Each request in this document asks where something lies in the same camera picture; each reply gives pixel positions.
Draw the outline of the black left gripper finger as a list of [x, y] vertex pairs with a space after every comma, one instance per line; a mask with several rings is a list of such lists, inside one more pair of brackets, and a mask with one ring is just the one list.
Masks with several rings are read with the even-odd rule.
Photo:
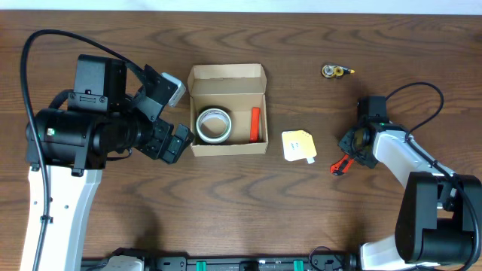
[[161, 160], [168, 164], [173, 164], [178, 161], [184, 150], [195, 139], [191, 130], [179, 124], [174, 135], [169, 135], [166, 140], [166, 147], [161, 151]]
[[131, 62], [127, 62], [126, 65], [142, 83], [137, 94], [129, 102], [129, 109], [138, 109], [150, 121], [155, 121], [168, 105], [174, 85], [149, 65], [145, 65], [144, 69], [135, 67]]

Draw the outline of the red utility knife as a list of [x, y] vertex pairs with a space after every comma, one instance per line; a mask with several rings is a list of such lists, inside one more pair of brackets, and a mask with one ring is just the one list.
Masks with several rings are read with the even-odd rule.
[[345, 154], [338, 162], [334, 163], [330, 167], [330, 173], [332, 175], [341, 176], [344, 175], [347, 170], [353, 164], [354, 159], [350, 155]]

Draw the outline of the white masking tape roll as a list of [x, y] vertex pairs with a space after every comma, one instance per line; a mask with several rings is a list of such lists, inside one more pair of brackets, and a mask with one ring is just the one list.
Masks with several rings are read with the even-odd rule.
[[198, 136], [211, 145], [225, 142], [231, 134], [232, 122], [229, 114], [219, 108], [208, 108], [197, 118]]

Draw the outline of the brown cardboard box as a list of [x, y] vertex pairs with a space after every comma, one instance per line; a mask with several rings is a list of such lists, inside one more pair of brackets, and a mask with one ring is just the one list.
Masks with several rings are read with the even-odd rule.
[[[195, 65], [188, 76], [191, 150], [196, 157], [265, 154], [268, 143], [267, 77], [261, 64]], [[261, 109], [258, 141], [249, 142], [252, 108]], [[196, 121], [208, 108], [226, 111], [232, 122], [230, 137], [223, 143], [205, 143], [197, 134]]]

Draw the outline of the red stapler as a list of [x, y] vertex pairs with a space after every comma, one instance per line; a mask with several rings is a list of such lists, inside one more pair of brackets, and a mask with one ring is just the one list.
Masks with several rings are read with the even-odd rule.
[[258, 141], [260, 114], [261, 114], [260, 108], [257, 108], [257, 107], [252, 108], [250, 135], [249, 135], [250, 143], [255, 143]]

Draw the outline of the yellow correction tape dispenser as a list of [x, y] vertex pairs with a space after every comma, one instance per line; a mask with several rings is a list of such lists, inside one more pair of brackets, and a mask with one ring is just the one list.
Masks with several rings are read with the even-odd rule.
[[344, 75], [351, 75], [354, 73], [355, 71], [353, 69], [341, 65], [327, 64], [321, 68], [321, 74], [325, 78], [341, 78]]

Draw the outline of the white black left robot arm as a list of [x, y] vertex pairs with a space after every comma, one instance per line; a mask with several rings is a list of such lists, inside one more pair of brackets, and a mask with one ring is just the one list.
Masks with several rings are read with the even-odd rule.
[[59, 93], [28, 129], [30, 208], [20, 267], [23, 270], [78, 270], [88, 215], [102, 172], [110, 161], [133, 150], [168, 164], [193, 141], [184, 125], [160, 118], [175, 106], [185, 85], [152, 67], [135, 69], [141, 87], [126, 92], [132, 64], [82, 54], [75, 85]]

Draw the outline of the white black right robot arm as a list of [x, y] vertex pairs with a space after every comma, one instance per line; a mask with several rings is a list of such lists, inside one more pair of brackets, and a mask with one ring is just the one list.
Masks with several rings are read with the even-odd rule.
[[481, 253], [481, 182], [459, 175], [424, 151], [400, 124], [389, 121], [386, 97], [358, 100], [358, 123], [340, 140], [344, 157], [331, 166], [343, 175], [357, 162], [384, 164], [404, 188], [395, 233], [360, 247], [363, 270], [460, 265]]

